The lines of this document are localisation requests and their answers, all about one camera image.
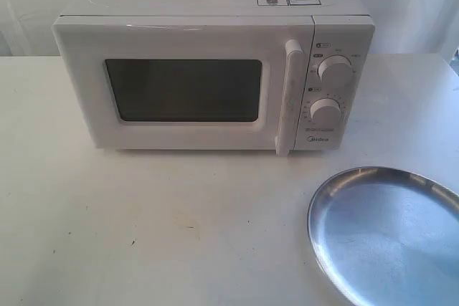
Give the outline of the white microwave door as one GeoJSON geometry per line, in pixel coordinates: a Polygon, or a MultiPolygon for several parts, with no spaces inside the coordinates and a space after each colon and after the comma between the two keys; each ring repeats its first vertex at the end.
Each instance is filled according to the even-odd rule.
{"type": "Polygon", "coordinates": [[[310,16],[61,16],[53,33],[94,144],[274,150],[295,145],[310,16]]]}

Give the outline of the white microwave oven body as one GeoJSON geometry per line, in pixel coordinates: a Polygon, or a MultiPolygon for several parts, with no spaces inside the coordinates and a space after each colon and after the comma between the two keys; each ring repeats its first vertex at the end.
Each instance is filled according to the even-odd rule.
{"type": "Polygon", "coordinates": [[[338,148],[344,136],[375,27],[360,0],[320,1],[320,6],[258,6],[257,0],[74,0],[58,18],[310,16],[315,31],[292,151],[330,150],[338,148]],[[341,87],[325,85],[318,76],[320,63],[333,55],[346,57],[354,73],[351,81],[341,87]],[[311,120],[312,104],[323,98],[331,98],[340,105],[341,119],[335,125],[317,124],[311,120]]]}

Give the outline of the lower white control knob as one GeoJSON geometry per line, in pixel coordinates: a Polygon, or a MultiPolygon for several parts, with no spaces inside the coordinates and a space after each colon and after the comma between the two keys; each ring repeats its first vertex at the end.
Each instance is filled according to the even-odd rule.
{"type": "Polygon", "coordinates": [[[340,105],[331,98],[315,101],[310,109],[311,120],[317,124],[335,125],[341,119],[340,105]]]}

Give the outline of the white control knob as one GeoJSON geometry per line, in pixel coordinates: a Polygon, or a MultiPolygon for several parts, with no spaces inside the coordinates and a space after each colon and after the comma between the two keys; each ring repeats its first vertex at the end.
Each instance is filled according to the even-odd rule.
{"type": "Polygon", "coordinates": [[[331,98],[315,101],[310,109],[311,120],[317,124],[335,125],[341,119],[340,105],[331,98]]]}
{"type": "Polygon", "coordinates": [[[341,87],[354,76],[350,61],[341,55],[327,57],[318,66],[318,76],[323,84],[341,87]]]}

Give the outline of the upper white control knob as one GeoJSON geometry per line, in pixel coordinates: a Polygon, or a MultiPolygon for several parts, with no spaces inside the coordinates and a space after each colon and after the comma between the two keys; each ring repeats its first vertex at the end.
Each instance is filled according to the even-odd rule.
{"type": "Polygon", "coordinates": [[[318,76],[323,84],[341,87],[354,76],[350,61],[341,55],[327,57],[318,66],[318,76]]]}

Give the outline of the round steel tray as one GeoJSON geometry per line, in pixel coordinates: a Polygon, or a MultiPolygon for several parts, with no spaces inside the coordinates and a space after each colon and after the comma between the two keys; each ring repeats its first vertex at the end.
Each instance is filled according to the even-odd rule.
{"type": "Polygon", "coordinates": [[[311,199],[308,238],[354,305],[458,303],[458,195],[424,176],[380,166],[337,173],[311,199]]]}

